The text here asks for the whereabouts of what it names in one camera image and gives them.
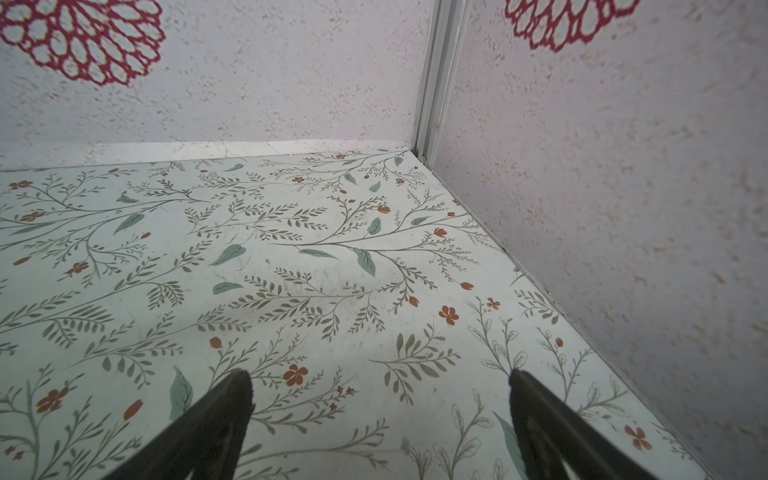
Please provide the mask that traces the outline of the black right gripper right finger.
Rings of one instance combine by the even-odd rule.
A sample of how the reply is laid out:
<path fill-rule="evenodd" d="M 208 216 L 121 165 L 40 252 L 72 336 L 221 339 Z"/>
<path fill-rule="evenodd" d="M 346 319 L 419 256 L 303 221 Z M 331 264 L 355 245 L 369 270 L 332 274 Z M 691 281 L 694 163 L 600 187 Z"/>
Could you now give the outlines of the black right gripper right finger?
<path fill-rule="evenodd" d="M 527 479 L 652 479 L 530 373 L 509 376 L 513 450 Z"/>

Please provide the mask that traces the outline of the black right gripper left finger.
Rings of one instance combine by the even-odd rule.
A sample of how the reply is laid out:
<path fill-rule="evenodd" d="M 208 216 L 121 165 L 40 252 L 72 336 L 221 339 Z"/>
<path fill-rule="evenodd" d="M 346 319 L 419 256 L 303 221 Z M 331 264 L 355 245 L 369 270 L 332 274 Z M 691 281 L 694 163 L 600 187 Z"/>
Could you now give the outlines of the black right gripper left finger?
<path fill-rule="evenodd" d="M 236 369 L 108 479 L 232 479 L 254 410 L 249 374 Z"/>

